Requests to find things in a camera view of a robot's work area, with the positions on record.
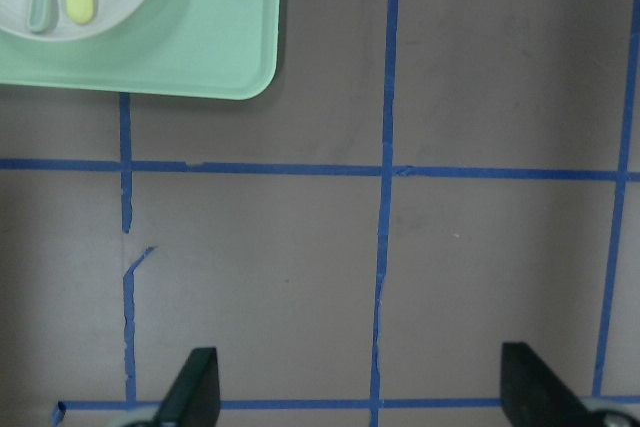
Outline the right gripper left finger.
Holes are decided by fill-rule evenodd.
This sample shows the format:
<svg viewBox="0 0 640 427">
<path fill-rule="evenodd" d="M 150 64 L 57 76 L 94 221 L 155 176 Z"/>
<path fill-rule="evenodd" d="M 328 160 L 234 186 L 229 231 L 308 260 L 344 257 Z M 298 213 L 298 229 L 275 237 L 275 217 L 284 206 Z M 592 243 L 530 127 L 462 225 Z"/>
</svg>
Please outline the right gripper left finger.
<svg viewBox="0 0 640 427">
<path fill-rule="evenodd" d="M 157 425 L 214 427 L 220 410 L 217 350 L 195 348 L 157 410 Z"/>
</svg>

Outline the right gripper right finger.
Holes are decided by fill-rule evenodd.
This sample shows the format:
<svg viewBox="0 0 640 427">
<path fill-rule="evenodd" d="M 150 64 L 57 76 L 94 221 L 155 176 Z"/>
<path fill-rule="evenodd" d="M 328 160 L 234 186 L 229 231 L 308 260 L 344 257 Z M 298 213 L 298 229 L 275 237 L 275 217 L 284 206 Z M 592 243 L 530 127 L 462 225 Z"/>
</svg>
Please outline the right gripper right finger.
<svg viewBox="0 0 640 427">
<path fill-rule="evenodd" d="M 501 347 L 501 408 L 511 426 L 590 426 L 589 409 L 524 342 Z"/>
</svg>

